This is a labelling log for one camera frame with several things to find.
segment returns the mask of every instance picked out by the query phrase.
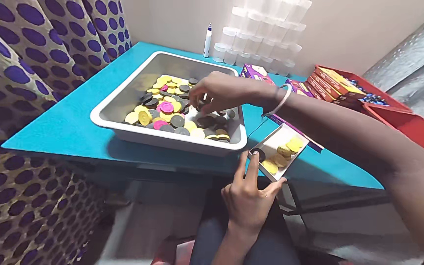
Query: polka dot curtain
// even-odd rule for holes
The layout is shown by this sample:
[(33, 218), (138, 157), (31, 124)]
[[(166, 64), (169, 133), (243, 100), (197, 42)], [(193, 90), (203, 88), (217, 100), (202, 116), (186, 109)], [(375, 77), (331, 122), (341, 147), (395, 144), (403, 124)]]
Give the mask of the polka dot curtain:
[[(117, 0), (0, 0), (0, 146), (132, 46), (122, 15)], [(0, 147), (0, 265), (75, 264), (105, 195)]]

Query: bracelet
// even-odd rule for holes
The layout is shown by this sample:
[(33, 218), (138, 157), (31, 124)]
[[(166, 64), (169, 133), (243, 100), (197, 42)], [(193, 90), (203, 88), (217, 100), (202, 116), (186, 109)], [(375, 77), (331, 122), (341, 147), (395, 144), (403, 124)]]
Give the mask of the bracelet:
[(283, 86), (281, 86), (280, 88), (284, 88), (285, 86), (287, 86), (287, 91), (286, 91), (286, 95), (284, 96), (284, 98), (281, 100), (281, 102), (279, 103), (279, 105), (273, 110), (273, 111), (270, 111), (270, 112), (268, 112), (268, 113), (263, 113), (262, 115), (261, 115), (261, 117), (264, 117), (264, 116), (271, 116), (271, 115), (274, 115), (274, 114), (276, 114), (276, 112), (278, 111), (278, 110), (280, 110), (280, 108), (282, 107), (282, 105), (284, 105), (284, 103), (287, 101), (287, 98), (289, 98), (289, 96), (290, 96), (290, 94), (291, 94), (291, 92), (292, 92), (292, 89), (291, 89), (291, 87), (290, 87), (290, 85), (289, 84), (285, 84), (285, 85), (283, 85)]

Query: pink disc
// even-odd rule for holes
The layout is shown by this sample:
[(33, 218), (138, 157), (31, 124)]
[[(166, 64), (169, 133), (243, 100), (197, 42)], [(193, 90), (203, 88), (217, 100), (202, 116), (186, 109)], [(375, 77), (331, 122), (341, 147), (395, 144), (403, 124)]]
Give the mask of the pink disc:
[(156, 121), (155, 123), (153, 123), (153, 128), (155, 130), (159, 130), (163, 125), (168, 125), (168, 123), (165, 121)]
[(159, 107), (161, 108), (161, 111), (165, 113), (172, 113), (174, 111), (173, 104), (169, 103), (168, 101), (161, 103)]

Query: blue table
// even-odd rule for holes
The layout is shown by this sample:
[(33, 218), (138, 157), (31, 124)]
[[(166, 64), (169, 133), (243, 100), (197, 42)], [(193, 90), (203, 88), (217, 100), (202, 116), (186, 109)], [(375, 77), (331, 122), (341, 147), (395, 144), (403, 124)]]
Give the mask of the blue table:
[[(236, 154), (219, 158), (125, 142), (117, 139), (113, 131), (97, 127), (91, 122), (91, 110), (156, 51), (166, 51), (215, 63), (211, 58), (204, 58), (199, 54), (139, 42), (7, 140), (3, 147), (23, 152), (45, 153), (48, 156), (64, 156), (65, 159), (73, 160), (99, 159), (125, 162), (140, 168), (165, 170), (173, 168), (189, 172), (232, 174), (236, 168)], [(277, 85), (284, 84), (286, 80), (279, 75), (270, 77)], [(299, 76), (292, 78), (305, 80)], [(262, 109), (259, 107), (244, 105), (243, 113), (249, 136), (248, 147), (262, 141), (278, 127), (271, 120), (266, 120), (259, 126), (263, 122)], [(318, 153), (306, 147), (289, 168), (286, 176), (382, 189), (382, 185), (373, 176), (326, 149)]]

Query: white wall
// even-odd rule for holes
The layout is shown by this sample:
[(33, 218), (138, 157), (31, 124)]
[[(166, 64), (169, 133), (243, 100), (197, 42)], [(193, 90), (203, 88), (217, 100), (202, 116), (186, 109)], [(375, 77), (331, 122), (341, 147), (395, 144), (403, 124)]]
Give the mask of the white wall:
[[(123, 0), (122, 6), (136, 39), (202, 53), (209, 22), (212, 41), (219, 41), (232, 1)], [(423, 22), (420, 0), (313, 0), (296, 74), (322, 64), (362, 75)]]

